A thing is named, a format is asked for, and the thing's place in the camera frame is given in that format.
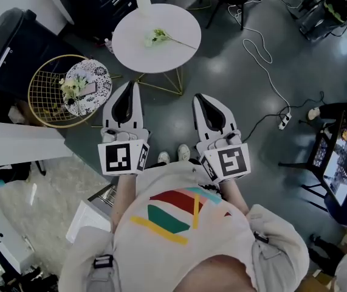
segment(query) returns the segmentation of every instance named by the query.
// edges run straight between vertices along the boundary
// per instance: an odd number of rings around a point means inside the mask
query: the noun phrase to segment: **white shoe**
[[[190,148],[185,144],[181,144],[177,149],[177,155],[179,157],[179,161],[188,161],[191,157]]]
[[[169,154],[166,152],[166,151],[162,151],[160,154],[159,154],[159,157],[157,159],[157,162],[160,163],[160,162],[165,162],[166,164],[170,163],[171,162],[171,158],[169,157]]]
[[[315,107],[307,113],[307,118],[308,120],[314,120],[319,115],[320,115],[319,107]]]

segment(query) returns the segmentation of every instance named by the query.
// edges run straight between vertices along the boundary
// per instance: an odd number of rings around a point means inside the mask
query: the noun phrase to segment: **concrete floor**
[[[197,1],[167,0],[167,3],[196,7]],[[205,0],[204,4],[209,1],[216,5],[215,0]],[[285,1],[292,5],[300,3],[299,0]],[[285,106],[273,92],[264,70],[242,46],[242,40],[250,38],[261,47],[260,36],[248,30],[241,32],[226,9],[227,6],[219,10],[208,30],[204,27],[213,9],[191,12],[202,27],[202,43],[184,66],[185,93],[182,97],[141,87],[145,126],[153,132],[148,165],[155,163],[162,150],[175,157],[179,144],[193,146],[197,143],[191,101],[198,92],[217,98],[233,111],[242,138],[249,135],[264,115],[277,113]],[[267,49],[273,56],[273,64],[266,68],[291,105],[301,105],[308,98],[319,99],[321,90],[326,94],[327,103],[347,101],[347,32],[341,38],[330,36],[317,44],[308,43],[279,0],[249,5],[245,25],[263,33]],[[114,81],[114,88],[136,78],[135,72],[122,66],[104,47],[96,48],[92,42],[72,34],[67,35],[66,40],[85,56],[91,55],[104,63],[111,72],[122,74],[122,80]],[[161,79],[151,78],[150,82],[163,85]],[[309,102],[293,109],[292,120],[284,131],[278,129],[276,117],[259,124],[248,141],[252,173],[239,179],[238,186],[249,205],[260,203],[285,218],[304,239],[316,232],[337,243],[344,230],[327,213],[308,204],[305,200],[320,200],[300,188],[302,183],[316,183],[313,175],[277,166],[279,161],[307,159],[314,132],[298,124],[298,119],[304,119],[306,112],[315,105]],[[101,124],[101,110],[90,123]],[[99,129],[79,125],[67,131],[66,144],[98,173],[97,144],[100,142]],[[34,170],[29,184],[16,182],[7,189],[0,189],[0,206],[21,233],[29,236],[49,269],[59,273],[67,248],[64,236],[80,199],[103,188],[106,181],[75,158],[49,161],[47,168],[45,178]],[[30,196],[32,183],[38,184],[38,191],[30,207],[26,198]]]

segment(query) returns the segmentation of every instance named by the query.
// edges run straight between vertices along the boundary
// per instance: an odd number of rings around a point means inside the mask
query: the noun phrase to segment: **power strip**
[[[290,121],[290,118],[292,118],[292,115],[290,113],[287,113],[284,116],[283,121],[281,121],[281,123],[278,125],[278,128],[281,129],[281,130],[285,129],[285,127],[287,126],[288,122]]]

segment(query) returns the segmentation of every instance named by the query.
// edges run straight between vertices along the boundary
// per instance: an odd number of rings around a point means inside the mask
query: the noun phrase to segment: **gold table leg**
[[[141,79],[146,76],[146,74],[142,74],[140,75],[136,82],[140,83],[141,85],[147,85],[147,86],[151,86],[153,88],[156,88],[156,89],[159,89],[159,90],[163,90],[163,91],[166,91],[166,92],[170,92],[170,93],[173,93],[173,94],[177,94],[179,96],[182,96],[183,93],[184,93],[184,90],[183,90],[183,68],[182,66],[179,67],[179,68],[176,68],[176,76],[177,76],[177,82],[178,82],[178,87],[177,87],[177,84],[175,84],[173,82],[172,79],[169,78],[169,76],[166,74],[166,73],[162,73],[165,78],[174,86],[174,88],[176,89],[175,91],[173,90],[169,90],[169,89],[165,89],[165,88],[161,88],[160,86],[156,86],[156,85],[151,85],[150,83],[147,83],[147,82],[143,82],[141,81]]]

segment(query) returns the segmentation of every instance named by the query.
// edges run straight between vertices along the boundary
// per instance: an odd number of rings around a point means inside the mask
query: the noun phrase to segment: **white cable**
[[[230,11],[230,8],[232,8],[232,7],[235,7],[235,5],[230,5],[230,6],[228,7],[228,9],[227,9],[228,12],[229,12],[229,14],[230,14],[232,17],[234,17],[234,19],[236,20],[236,22],[237,22],[240,26],[242,26],[242,24],[238,21],[238,17],[239,17],[240,14],[242,13],[242,11],[241,11],[241,10],[237,10],[236,15],[233,15],[233,14],[231,13],[231,11]],[[256,51],[257,51],[258,55],[259,55],[266,63],[272,64],[272,63],[273,63],[273,58],[272,58],[271,54],[269,53],[269,51],[268,51],[268,50],[266,49],[266,47],[265,47],[265,39],[264,39],[264,36],[263,36],[262,33],[259,32],[258,30],[251,29],[251,28],[247,28],[247,27],[245,27],[245,26],[244,26],[244,29],[250,30],[250,31],[252,31],[252,32],[259,33],[259,34],[261,35],[261,38],[262,38],[262,40],[263,40],[263,48],[264,48],[264,50],[266,51],[266,53],[268,54],[268,56],[270,57],[270,60],[266,60],[266,59],[260,54],[260,52],[259,52],[259,50],[258,50],[256,44],[255,44],[252,40],[250,40],[250,39],[243,39],[242,44],[243,44],[245,50],[255,59],[256,63],[257,63],[263,70],[266,71],[266,73],[267,73],[267,75],[268,75],[268,78],[269,78],[270,85],[272,85],[272,88],[273,88],[273,90],[276,92],[276,94],[277,94],[278,96],[280,96],[280,98],[281,98],[284,102],[286,102],[286,104],[287,104],[287,106],[288,106],[288,113],[290,113],[290,104],[289,104],[289,102],[277,91],[276,87],[274,86],[274,84],[273,84],[273,82],[272,82],[272,79],[270,78],[269,71],[268,71],[263,65],[261,65],[261,64],[259,63],[259,61],[257,60],[257,58],[254,56],[254,54],[252,54],[251,51],[249,51],[249,50],[246,48],[245,41],[248,41],[248,42],[252,43],[252,44],[254,45],[254,47],[256,48]]]

